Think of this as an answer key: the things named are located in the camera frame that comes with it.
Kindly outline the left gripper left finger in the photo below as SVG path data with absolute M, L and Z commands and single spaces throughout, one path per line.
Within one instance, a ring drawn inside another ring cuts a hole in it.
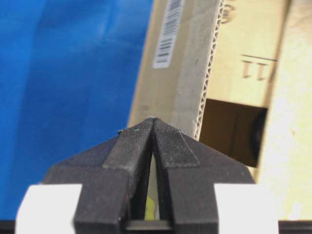
M 74 216 L 78 234 L 120 234 L 143 219 L 152 157 L 153 119 L 50 167 L 43 184 L 81 184 Z

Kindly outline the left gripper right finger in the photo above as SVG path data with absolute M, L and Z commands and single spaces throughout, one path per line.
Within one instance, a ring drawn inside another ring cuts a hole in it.
M 175 234 L 218 233 L 214 184 L 253 184 L 247 167 L 159 118 L 151 134 L 160 218 Z

